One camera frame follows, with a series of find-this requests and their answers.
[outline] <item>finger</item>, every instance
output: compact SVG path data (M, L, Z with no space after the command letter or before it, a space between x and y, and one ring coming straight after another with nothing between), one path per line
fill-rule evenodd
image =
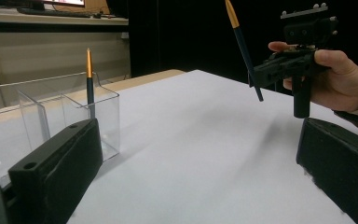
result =
M283 86L284 86L285 89L290 91L292 89L292 80L284 79L283 80Z
M282 41L273 41L273 42L270 42L268 44L268 48L273 50L273 51L277 51L277 52L280 52L280 51L283 51L283 50L286 50L286 49L289 49L289 45L287 45L285 42L282 42Z
M337 74L348 74L356 69L356 65L341 50L319 49L315 52L315 62L331 67Z

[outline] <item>monitor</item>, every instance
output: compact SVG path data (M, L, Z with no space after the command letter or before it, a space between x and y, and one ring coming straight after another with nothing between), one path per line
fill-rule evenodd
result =
M61 5L68 7L85 7L85 0L24 0L29 3L29 8L44 10L45 4Z

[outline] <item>black bracket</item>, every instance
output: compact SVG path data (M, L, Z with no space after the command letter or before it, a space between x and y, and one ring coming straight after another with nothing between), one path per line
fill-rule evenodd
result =
M317 49L324 49L330 36L337 33L336 17L325 17L326 4L313 9L290 14L283 12L285 41L293 45L290 49L273 53L263 64L255 67L255 86L265 88L281 79L291 78L294 95L294 115L297 118L310 116L310 87L312 76L327 67L314 61Z
M8 170L0 223L66 223L102 163L98 120L66 127Z
M304 119L296 162L358 223L358 135L324 120Z

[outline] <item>black mechanical device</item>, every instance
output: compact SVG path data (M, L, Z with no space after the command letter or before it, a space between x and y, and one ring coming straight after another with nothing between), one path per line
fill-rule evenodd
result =
M327 16L327 5L315 5L313 9L281 15L287 23L283 28L285 41L290 49L273 53L263 64L255 67L254 84L265 88L281 79L291 78L293 83L294 115L310 116L310 87L312 76L327 67L314 61L317 49L325 49L327 40L337 33L338 20Z
M0 224L64 224L103 163L97 119L72 124L8 170Z

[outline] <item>transparent acrylic box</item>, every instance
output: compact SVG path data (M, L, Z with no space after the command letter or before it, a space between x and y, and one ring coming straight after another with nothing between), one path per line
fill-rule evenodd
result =
M95 117L106 161L119 152L119 95L94 73ZM90 118L86 73L0 86L0 184L7 170L63 128Z

